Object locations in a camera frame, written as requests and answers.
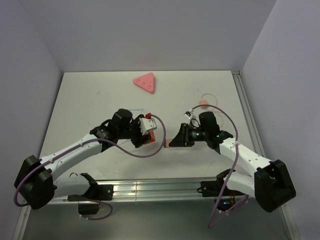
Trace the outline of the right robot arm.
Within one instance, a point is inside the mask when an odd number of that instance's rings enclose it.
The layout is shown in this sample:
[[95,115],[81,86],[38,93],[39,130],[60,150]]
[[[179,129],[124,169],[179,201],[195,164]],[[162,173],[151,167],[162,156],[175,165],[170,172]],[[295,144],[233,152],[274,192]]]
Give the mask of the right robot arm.
[[267,159],[238,143],[232,134],[220,129],[213,112],[201,113],[198,127],[182,123],[175,138],[166,146],[186,148],[193,147],[196,142],[205,142],[210,149],[233,160],[246,171],[241,174],[235,169],[226,169],[215,180],[202,181],[197,192],[203,197],[248,195],[268,213],[296,197],[285,163]]

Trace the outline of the red cube socket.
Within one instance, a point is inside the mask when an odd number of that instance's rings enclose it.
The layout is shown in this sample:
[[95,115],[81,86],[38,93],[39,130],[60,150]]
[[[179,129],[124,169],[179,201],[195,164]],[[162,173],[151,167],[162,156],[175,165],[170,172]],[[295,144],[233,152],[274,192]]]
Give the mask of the red cube socket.
[[145,142],[144,144],[150,144],[156,141],[156,137],[153,131],[149,131],[148,134],[145,136]]

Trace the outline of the brown pink charger plug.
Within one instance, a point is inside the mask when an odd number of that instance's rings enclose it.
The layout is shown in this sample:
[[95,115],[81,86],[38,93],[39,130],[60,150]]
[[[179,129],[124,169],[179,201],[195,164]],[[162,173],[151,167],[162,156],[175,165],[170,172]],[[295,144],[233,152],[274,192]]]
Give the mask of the brown pink charger plug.
[[170,143],[172,142],[172,138],[166,138],[165,139],[165,143],[164,143],[164,147],[165,148],[169,148],[170,147]]

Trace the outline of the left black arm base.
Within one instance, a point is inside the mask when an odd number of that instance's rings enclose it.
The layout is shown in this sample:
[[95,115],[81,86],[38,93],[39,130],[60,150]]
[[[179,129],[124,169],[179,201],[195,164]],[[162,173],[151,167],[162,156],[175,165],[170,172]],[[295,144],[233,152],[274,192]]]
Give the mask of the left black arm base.
[[[77,209],[80,217],[91,220],[103,220],[108,218],[113,213],[113,207],[109,201],[113,199],[114,186],[95,185],[83,195],[69,195],[68,202],[78,202]],[[103,208],[109,209],[109,212],[103,216],[98,216],[98,213]]]

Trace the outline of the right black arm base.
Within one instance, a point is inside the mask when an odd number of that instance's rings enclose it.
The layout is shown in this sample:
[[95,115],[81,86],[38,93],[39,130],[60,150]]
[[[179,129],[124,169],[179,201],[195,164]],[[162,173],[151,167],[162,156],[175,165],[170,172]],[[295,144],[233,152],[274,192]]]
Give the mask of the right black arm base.
[[[218,196],[220,194],[221,188],[223,186],[222,180],[212,180],[212,181],[201,181],[200,187],[196,190],[199,194],[202,195],[202,197],[216,197],[214,202],[217,202]],[[220,211],[226,211],[230,209],[232,206],[236,204],[236,197],[237,196],[243,196],[244,194],[236,191],[236,190],[230,190],[227,187],[225,187],[221,200],[219,201],[217,205],[217,209]]]

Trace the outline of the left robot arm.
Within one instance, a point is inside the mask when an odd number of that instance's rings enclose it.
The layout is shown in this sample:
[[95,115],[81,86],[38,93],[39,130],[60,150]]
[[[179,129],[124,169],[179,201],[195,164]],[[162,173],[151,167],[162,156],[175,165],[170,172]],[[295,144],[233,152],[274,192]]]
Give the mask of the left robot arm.
[[76,143],[51,155],[37,158],[28,156],[14,182],[13,201],[18,207],[30,206],[37,210],[50,202],[59,190],[55,181],[67,170],[83,160],[117,146],[119,140],[130,140],[139,148],[151,139],[157,128],[150,114],[133,118],[127,109],[119,109],[111,119],[94,127]]

